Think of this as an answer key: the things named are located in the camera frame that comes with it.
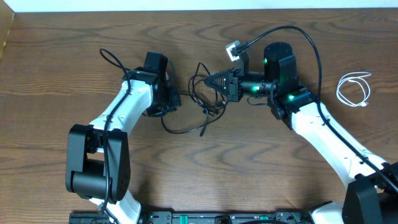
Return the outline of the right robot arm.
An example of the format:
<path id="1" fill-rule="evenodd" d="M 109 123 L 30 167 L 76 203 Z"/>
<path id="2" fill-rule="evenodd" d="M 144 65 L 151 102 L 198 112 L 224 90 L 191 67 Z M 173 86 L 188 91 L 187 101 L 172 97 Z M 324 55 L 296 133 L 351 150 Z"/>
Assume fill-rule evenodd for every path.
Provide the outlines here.
<path id="1" fill-rule="evenodd" d="M 328 112 L 316 94 L 299 83 L 290 44 L 274 42 L 264 49 L 264 72 L 251 72 L 249 58 L 226 47 L 230 68 L 205 78 L 205 85 L 239 102 L 244 96 L 266 97 L 276 119 L 305 138 L 331 165 L 346 188 L 342 203 L 327 202 L 308 211 L 308 223 L 397 223 L 397 164 L 366 149 Z"/>

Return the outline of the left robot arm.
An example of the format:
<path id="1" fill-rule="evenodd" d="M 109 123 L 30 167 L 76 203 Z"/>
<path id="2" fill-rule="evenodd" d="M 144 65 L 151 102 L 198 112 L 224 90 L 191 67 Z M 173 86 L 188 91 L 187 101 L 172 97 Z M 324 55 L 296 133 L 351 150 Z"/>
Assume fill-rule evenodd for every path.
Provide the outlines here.
<path id="1" fill-rule="evenodd" d="M 181 105 L 169 85 L 168 59 L 148 52 L 144 65 L 126 68 L 110 105 L 87 125 L 74 124 L 68 133 L 65 186 L 97 206 L 96 213 L 71 213 L 70 223 L 147 223 L 141 204 L 129 191 L 131 164 L 128 137 L 142 114 L 163 117 Z"/>

